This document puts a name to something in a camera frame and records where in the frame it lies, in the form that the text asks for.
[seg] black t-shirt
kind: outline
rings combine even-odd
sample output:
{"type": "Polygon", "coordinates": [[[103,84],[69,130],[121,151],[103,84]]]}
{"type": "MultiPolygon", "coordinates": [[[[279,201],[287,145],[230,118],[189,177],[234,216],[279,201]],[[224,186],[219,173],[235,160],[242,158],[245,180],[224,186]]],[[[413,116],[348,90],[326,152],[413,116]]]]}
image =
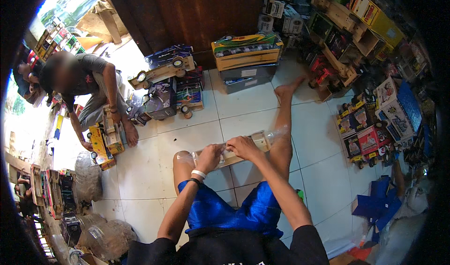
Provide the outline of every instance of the black t-shirt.
{"type": "Polygon", "coordinates": [[[290,249],[279,239],[236,229],[202,228],[189,232],[189,242],[178,251],[166,238],[144,244],[132,241],[128,265],[328,264],[327,253],[314,226],[297,228],[290,249]]]}
{"type": "Polygon", "coordinates": [[[78,77],[78,84],[75,88],[70,90],[70,93],[61,94],[64,102],[67,105],[69,112],[73,111],[73,103],[75,102],[75,96],[86,95],[98,92],[98,84],[94,80],[93,71],[97,73],[103,73],[106,64],[106,60],[95,56],[93,54],[77,54],[75,57],[81,65],[81,73],[78,77]]]}

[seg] bare foot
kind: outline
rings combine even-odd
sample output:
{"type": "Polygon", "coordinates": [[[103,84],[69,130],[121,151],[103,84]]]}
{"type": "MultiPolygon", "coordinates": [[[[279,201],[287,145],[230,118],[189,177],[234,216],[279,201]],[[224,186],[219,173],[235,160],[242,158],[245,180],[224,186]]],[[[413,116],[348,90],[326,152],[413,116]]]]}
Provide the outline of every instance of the bare foot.
{"type": "Polygon", "coordinates": [[[125,137],[127,139],[128,147],[134,147],[136,144],[138,144],[138,131],[136,130],[136,127],[130,120],[122,120],[123,129],[125,130],[125,137]]]}
{"type": "Polygon", "coordinates": [[[295,79],[294,82],[284,85],[284,86],[278,86],[275,88],[275,94],[280,97],[280,99],[284,98],[292,98],[292,95],[294,95],[294,92],[297,90],[297,88],[301,85],[301,83],[306,79],[306,76],[300,76],[295,79]]]}

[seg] blue fabric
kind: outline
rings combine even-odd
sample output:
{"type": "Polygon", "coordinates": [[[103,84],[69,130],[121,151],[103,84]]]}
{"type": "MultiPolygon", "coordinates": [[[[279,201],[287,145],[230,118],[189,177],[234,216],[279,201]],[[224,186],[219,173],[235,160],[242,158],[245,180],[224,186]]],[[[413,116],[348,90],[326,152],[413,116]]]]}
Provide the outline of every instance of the blue fabric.
{"type": "MultiPolygon", "coordinates": [[[[188,180],[178,184],[180,193],[187,183],[188,180]]],[[[279,239],[283,235],[277,229],[280,214],[281,208],[267,181],[259,183],[238,210],[234,210],[216,192],[202,184],[188,215],[189,229],[186,233],[206,227],[234,228],[279,239]]]]}

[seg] white wristband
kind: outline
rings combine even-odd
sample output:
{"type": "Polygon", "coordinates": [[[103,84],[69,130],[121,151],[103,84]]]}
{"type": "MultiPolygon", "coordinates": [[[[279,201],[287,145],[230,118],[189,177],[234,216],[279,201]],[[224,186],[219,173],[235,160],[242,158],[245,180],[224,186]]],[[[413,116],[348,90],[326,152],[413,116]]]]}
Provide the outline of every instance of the white wristband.
{"type": "Polygon", "coordinates": [[[191,174],[197,174],[197,175],[200,175],[201,177],[203,177],[203,179],[206,178],[206,174],[204,174],[203,172],[200,172],[200,171],[198,171],[198,170],[195,170],[195,169],[191,172],[191,174]]]}

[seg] hand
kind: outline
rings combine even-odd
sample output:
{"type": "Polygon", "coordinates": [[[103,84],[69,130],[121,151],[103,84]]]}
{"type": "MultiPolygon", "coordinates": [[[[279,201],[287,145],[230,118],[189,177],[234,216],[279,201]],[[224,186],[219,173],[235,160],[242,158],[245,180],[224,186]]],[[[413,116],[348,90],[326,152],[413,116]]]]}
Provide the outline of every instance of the hand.
{"type": "Polygon", "coordinates": [[[114,123],[120,124],[121,116],[120,116],[119,111],[117,110],[117,108],[111,109],[111,118],[112,118],[114,123]]]}
{"type": "Polygon", "coordinates": [[[204,174],[210,173],[219,164],[221,159],[220,155],[222,154],[224,148],[225,147],[223,144],[207,145],[200,154],[197,170],[203,172],[204,174]]]}
{"type": "Polygon", "coordinates": [[[85,140],[81,141],[81,144],[83,145],[83,147],[85,147],[86,150],[88,150],[89,152],[93,152],[93,148],[92,148],[92,144],[89,142],[86,142],[85,140]]]}
{"type": "Polygon", "coordinates": [[[265,157],[264,152],[256,147],[255,142],[247,136],[231,138],[226,142],[226,149],[233,151],[241,159],[254,162],[259,157],[265,157]]]}

